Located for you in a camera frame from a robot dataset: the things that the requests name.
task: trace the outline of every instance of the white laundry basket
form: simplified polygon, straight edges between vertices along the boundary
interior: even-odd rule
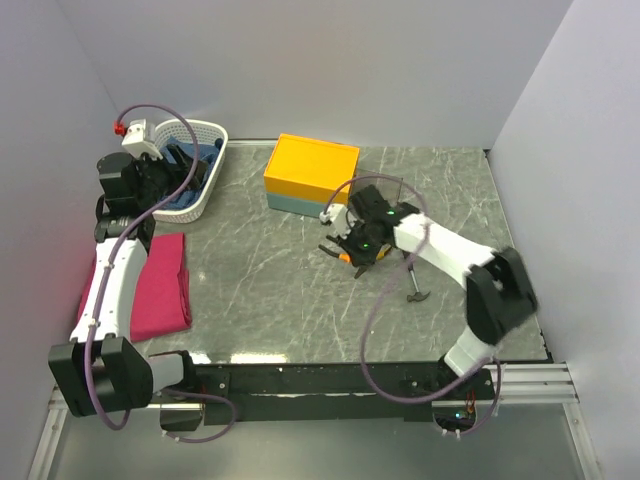
[[[229,141],[227,131],[215,123],[190,119],[187,119],[187,122],[193,127],[199,145],[215,145],[215,141],[221,138],[223,142],[222,148],[198,200],[190,207],[182,210],[156,210],[153,212],[153,216],[159,222],[189,223],[197,220],[207,205],[211,192],[213,192],[213,186],[220,174],[222,163],[224,162],[224,152],[227,148],[227,142]],[[158,147],[158,149],[164,147],[170,137],[175,138],[179,142],[193,142],[187,128],[179,120],[167,120],[156,127],[156,147]]]

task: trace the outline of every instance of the red connector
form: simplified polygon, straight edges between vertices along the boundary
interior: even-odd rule
[[[124,126],[124,123],[113,122],[113,132],[124,137],[127,134],[127,127]]]

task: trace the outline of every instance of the gray marble surface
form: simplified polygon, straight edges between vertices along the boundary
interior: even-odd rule
[[[402,256],[393,252],[354,280],[353,267],[317,248],[327,244],[330,227],[267,207],[262,174],[271,151],[229,147],[203,216],[187,225],[158,224],[157,234],[187,234],[193,326],[139,344],[143,352],[188,349],[199,363],[357,361],[366,317]],[[416,186],[429,215],[470,240],[512,244],[480,149],[363,148],[359,168]],[[416,274],[431,297],[408,304],[410,279],[401,277],[373,328],[369,360],[437,360],[462,332],[463,290],[424,261]],[[507,337],[500,357],[546,358],[535,318]]]

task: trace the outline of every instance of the blue towel in basket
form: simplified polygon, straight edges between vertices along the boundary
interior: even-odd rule
[[[191,158],[193,158],[193,153],[194,153],[193,144],[179,142],[174,137],[169,138],[169,140],[167,141],[167,144],[169,143],[178,145],[180,148],[182,148],[184,153],[186,153]],[[163,210],[184,210],[185,208],[188,208],[194,203],[196,203],[196,201],[198,201],[198,198],[200,198],[200,195],[202,194],[202,189],[207,184],[207,179],[209,178],[209,175],[211,175],[211,172],[213,171],[213,167],[216,164],[216,160],[218,160],[218,155],[220,155],[220,148],[222,148],[222,139],[216,140],[216,145],[199,144],[198,146],[200,147],[200,160],[209,164],[209,167],[207,168],[207,171],[204,175],[204,179],[202,180],[202,188],[198,190],[185,190],[178,196],[178,198],[176,198],[174,201],[170,202],[168,205],[163,207]],[[171,156],[171,154],[169,153],[169,150],[167,150],[166,147],[161,148],[160,152],[162,153],[162,155],[164,155],[164,157],[169,162],[176,163],[176,161]]]

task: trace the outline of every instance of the hammer head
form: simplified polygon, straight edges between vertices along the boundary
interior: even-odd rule
[[[427,297],[429,297],[429,295],[431,295],[431,292],[427,292],[427,293],[416,292],[413,295],[407,295],[407,302],[409,303],[421,302],[423,300],[426,300]]]

